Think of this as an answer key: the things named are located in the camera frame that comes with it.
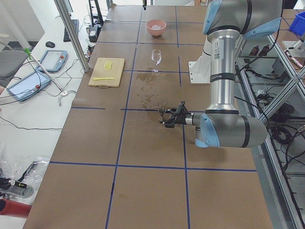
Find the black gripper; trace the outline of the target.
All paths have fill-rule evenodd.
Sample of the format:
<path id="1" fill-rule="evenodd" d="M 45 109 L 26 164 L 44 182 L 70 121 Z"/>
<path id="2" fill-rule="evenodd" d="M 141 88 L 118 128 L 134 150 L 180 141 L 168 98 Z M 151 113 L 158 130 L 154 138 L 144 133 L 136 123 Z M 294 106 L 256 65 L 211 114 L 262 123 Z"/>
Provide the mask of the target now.
<path id="1" fill-rule="evenodd" d="M 186 113 L 177 113 L 176 108 L 171 108 L 171 109 L 166 110 L 165 113 L 176 116 L 175 118 L 170 118 L 170 119 L 164 121 L 164 126 L 166 128 L 174 128 L 175 124 L 181 124 L 181 125 L 186 124 L 186 118 L 188 115 L 187 112 Z"/>

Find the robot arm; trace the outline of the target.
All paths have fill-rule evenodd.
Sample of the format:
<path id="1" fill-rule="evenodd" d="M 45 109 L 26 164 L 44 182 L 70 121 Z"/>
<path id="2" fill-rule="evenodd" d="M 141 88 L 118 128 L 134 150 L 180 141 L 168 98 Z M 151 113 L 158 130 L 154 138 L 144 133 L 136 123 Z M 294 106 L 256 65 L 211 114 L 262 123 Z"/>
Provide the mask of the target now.
<path id="1" fill-rule="evenodd" d="M 184 102 L 170 110 L 160 122 L 194 125 L 198 147 L 251 148 L 267 137 L 265 125 L 256 118 L 239 114 L 234 105 L 235 43 L 275 33 L 281 22 L 281 0 L 213 0 L 207 9 L 203 33 L 211 43 L 211 103 L 204 113 L 190 113 Z"/>

